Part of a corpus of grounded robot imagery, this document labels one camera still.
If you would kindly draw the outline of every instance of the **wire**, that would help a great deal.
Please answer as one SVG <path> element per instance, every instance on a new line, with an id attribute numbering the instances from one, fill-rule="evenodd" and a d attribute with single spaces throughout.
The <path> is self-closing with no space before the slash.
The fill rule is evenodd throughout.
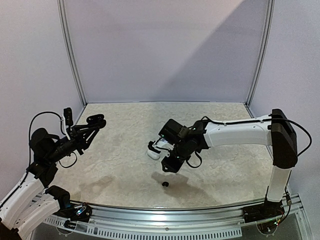
<path id="1" fill-rule="evenodd" d="M 295 126 L 297 126 L 298 128 L 300 128 L 302 131 L 304 131 L 304 133 L 309 137 L 309 144 L 301 151 L 298 153 L 298 157 L 303 154 L 305 151 L 307 151 L 311 144 L 312 144 L 312 137 L 310 135 L 310 133 L 303 127 L 301 126 L 300 124 L 296 123 L 295 121 L 292 121 L 290 119 L 285 119 L 285 118 L 266 118 L 266 119 L 263 119 L 263 120 L 244 120 L 244 121 L 231 121 L 231 122 L 218 122 L 218 121 L 213 121 L 211 120 L 209 117 L 207 116 L 204 116 L 203 118 L 201 118 L 201 120 L 204 120 L 204 119 L 207 119 L 208 121 L 210 121 L 211 123 L 213 124 L 218 124 L 218 125 L 236 125 L 236 124 L 247 124 L 247 123 L 259 123 L 259 122 L 268 122 L 268 121 L 273 121 L 273 120 L 276 120 L 276 121 L 285 121 L 285 122 L 288 122 L 288 123 L 291 123 Z"/>
<path id="2" fill-rule="evenodd" d="M 200 166 L 201 166 L 201 164 L 202 164 L 202 157 L 195 151 L 194 152 L 194 154 L 199 158 L 199 160 L 200 160 L 200 164 L 198 165 L 198 166 L 193 166 L 193 165 L 191 165 L 190 163 L 189 163 L 189 160 L 186 160 L 185 162 L 186 162 L 186 164 L 188 164 L 188 166 L 190 167 L 190 168 L 193 168 L 193 169 L 197 169 L 197 168 L 199 168 Z"/>
<path id="3" fill-rule="evenodd" d="M 267 122 L 267 121 L 272 121 L 272 120 L 277 120 L 277 121 L 285 121 L 285 122 L 289 122 L 293 125 L 296 125 L 298 128 L 300 128 L 302 131 L 304 131 L 304 133 L 309 137 L 309 144 L 301 151 L 298 153 L 298 157 L 303 154 L 305 151 L 308 150 L 308 148 L 310 148 L 311 144 L 312 144 L 312 137 L 310 135 L 310 133 L 300 124 L 296 123 L 295 121 L 292 121 L 290 119 L 285 119 L 285 118 L 269 118 L 269 119 L 263 119 L 263 122 Z"/>
<path id="4" fill-rule="evenodd" d="M 64 133 L 64 131 L 63 131 L 63 123 L 62 123 L 62 121 L 60 122 L 60 131 L 61 131 L 62 135 L 66 135 Z"/>
<path id="5" fill-rule="evenodd" d="M 75 160 L 74 160 L 74 162 L 73 162 L 71 165 L 69 165 L 69 166 L 63 166 L 63 165 L 61 164 L 61 162 L 59 161 L 59 164 L 61 165 L 61 167 L 63 167 L 64 169 L 68 169 L 68 168 L 71 168 L 73 165 L 76 164 L 76 162 L 78 161 L 78 157 L 77 157 L 77 155 L 76 155 L 74 152 L 72 152 L 72 154 L 75 155 Z"/>
<path id="6" fill-rule="evenodd" d="M 248 124 L 248 123 L 259 123 L 261 122 L 260 120 L 244 120 L 244 121 L 229 121 L 229 122 L 222 122 L 222 121 L 213 121 L 209 117 L 204 116 L 201 118 L 201 121 L 207 119 L 209 122 L 213 124 L 218 124 L 218 125 L 236 125 L 236 124 Z"/>
<path id="7" fill-rule="evenodd" d="M 29 131 L 28 131 L 28 141 L 30 142 L 31 140 L 31 128 L 32 128 L 32 124 L 34 123 L 34 120 L 40 116 L 40 115 L 43 115 L 43 114 L 54 114 L 56 116 L 58 116 L 58 118 L 61 120 L 61 117 L 58 113 L 54 112 L 54 111 L 43 111 L 43 112 L 40 112 L 38 113 L 37 115 L 35 115 L 31 122 L 30 122 L 30 125 L 29 125 Z M 23 178 L 23 180 L 21 181 L 20 185 L 18 185 L 11 193 L 10 195 L 1 203 L 0 205 L 0 209 L 5 205 L 5 203 L 15 194 L 15 192 L 22 186 L 22 184 L 25 182 L 25 180 L 27 179 L 28 177 L 28 174 L 29 174 L 29 168 L 31 166 L 31 147 L 29 146 L 29 163 L 28 163 L 28 168 L 25 172 L 25 176 Z"/>

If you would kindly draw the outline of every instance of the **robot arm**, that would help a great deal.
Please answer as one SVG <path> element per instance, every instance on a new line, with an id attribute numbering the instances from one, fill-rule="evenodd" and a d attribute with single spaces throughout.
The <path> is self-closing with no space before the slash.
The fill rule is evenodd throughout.
<path id="1" fill-rule="evenodd" d="M 221 145 L 260 144 L 272 146 L 273 168 L 263 206 L 244 209 L 245 221 L 253 222 L 278 216 L 284 212 L 282 198 L 293 167 L 298 161 L 297 136 L 280 109 L 271 115 L 236 121 L 202 119 L 193 126 L 182 126 L 170 119 L 162 128 L 161 139 L 150 142 L 147 154 L 160 157 L 159 143 L 166 144 L 166 156 L 161 161 L 164 172 L 177 173 L 192 153 Z"/>
<path id="2" fill-rule="evenodd" d="M 102 114 L 98 114 L 88 117 L 86 125 L 72 126 L 70 108 L 64 110 L 61 119 L 68 126 L 68 129 L 64 129 L 66 136 L 62 139 L 49 134 L 44 128 L 32 134 L 29 145 L 34 152 L 34 162 L 17 185 L 0 201 L 0 239 L 24 240 L 44 219 L 56 212 L 72 221 L 89 220 L 92 213 L 89 206 L 84 203 L 81 206 L 83 209 L 79 211 L 77 206 L 70 203 L 70 194 L 66 190 L 48 186 L 58 171 L 57 162 L 76 150 L 80 155 L 84 154 L 83 151 L 107 122 Z M 44 189 L 43 196 L 30 205 Z"/>

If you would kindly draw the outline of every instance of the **small black object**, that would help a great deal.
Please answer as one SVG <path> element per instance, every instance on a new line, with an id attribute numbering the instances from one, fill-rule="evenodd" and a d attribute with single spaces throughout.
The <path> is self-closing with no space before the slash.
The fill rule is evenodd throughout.
<path id="1" fill-rule="evenodd" d="M 164 182 L 162 183 L 162 186 L 164 186 L 164 187 L 169 187 L 169 183 L 168 183 L 167 181 L 164 181 Z"/>
<path id="2" fill-rule="evenodd" d="M 72 119 L 72 110 L 70 107 L 63 109 L 63 116 L 65 118 L 65 125 L 69 127 L 74 125 L 74 121 Z"/>

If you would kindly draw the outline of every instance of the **work surface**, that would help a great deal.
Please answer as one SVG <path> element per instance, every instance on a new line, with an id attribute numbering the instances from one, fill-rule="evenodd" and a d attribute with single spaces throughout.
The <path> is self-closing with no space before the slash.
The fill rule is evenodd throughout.
<path id="1" fill-rule="evenodd" d="M 88 116 L 107 120 L 77 163 L 58 165 L 54 182 L 71 199 L 100 205 L 137 208 L 198 208 L 264 198 L 272 160 L 263 145 L 225 145 L 203 150 L 197 169 L 184 164 L 178 173 L 162 172 L 161 159 L 146 155 L 164 124 L 174 119 L 192 126 L 203 116 L 213 120 L 250 118 L 241 103 L 106 103 L 86 106 L 78 124 Z M 61 163 L 71 164 L 74 157 Z M 192 156 L 190 163 L 199 159 Z"/>

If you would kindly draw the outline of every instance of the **white backdrop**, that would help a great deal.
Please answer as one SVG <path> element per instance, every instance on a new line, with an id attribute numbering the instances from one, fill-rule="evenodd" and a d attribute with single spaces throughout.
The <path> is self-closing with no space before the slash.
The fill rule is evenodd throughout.
<path id="1" fill-rule="evenodd" d="M 270 37 L 252 102 L 257 115 L 280 108 L 313 136 L 290 178 L 299 193 L 314 239 L 320 239 L 320 5 L 317 0 L 275 1 Z M 308 137 L 297 129 L 298 149 Z"/>
<path id="2" fill-rule="evenodd" d="M 29 160 L 28 129 L 42 111 L 78 117 L 82 105 L 70 69 L 54 0 L 0 4 L 0 199 L 18 182 Z M 56 116 L 40 116 L 33 131 L 60 133 Z"/>
<path id="3" fill-rule="evenodd" d="M 244 102 L 268 0 L 68 0 L 89 103 Z"/>

